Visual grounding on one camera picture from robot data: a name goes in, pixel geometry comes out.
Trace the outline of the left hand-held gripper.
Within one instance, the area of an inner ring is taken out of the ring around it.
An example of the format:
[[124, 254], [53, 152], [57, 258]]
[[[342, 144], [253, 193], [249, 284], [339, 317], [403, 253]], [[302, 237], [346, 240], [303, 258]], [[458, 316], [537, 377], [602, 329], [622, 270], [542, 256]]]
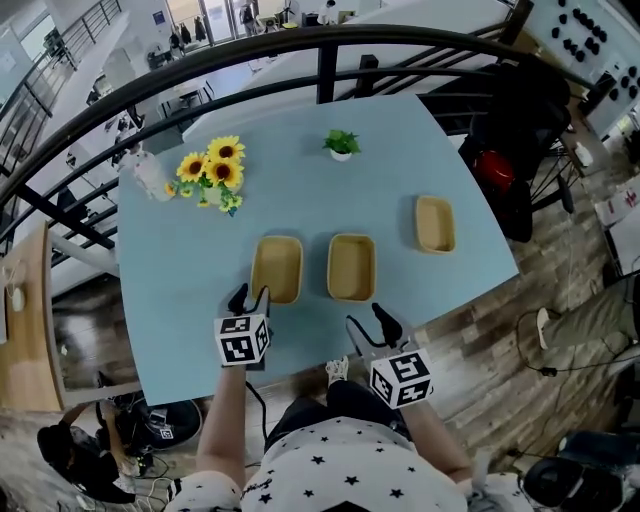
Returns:
[[227, 311], [214, 321], [214, 334], [221, 364], [245, 366], [248, 371], [264, 371], [271, 347], [270, 290], [263, 286], [254, 308], [247, 312], [248, 284], [243, 283], [227, 303]]

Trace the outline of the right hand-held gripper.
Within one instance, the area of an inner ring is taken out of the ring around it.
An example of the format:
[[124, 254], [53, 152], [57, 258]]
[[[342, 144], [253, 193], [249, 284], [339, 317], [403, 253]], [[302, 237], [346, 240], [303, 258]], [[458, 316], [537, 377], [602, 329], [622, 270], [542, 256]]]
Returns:
[[368, 371], [369, 387], [391, 409], [427, 400], [433, 393], [433, 362], [417, 343], [415, 330], [402, 327], [377, 302], [371, 308], [384, 342], [373, 341], [353, 316], [345, 320], [347, 334]]

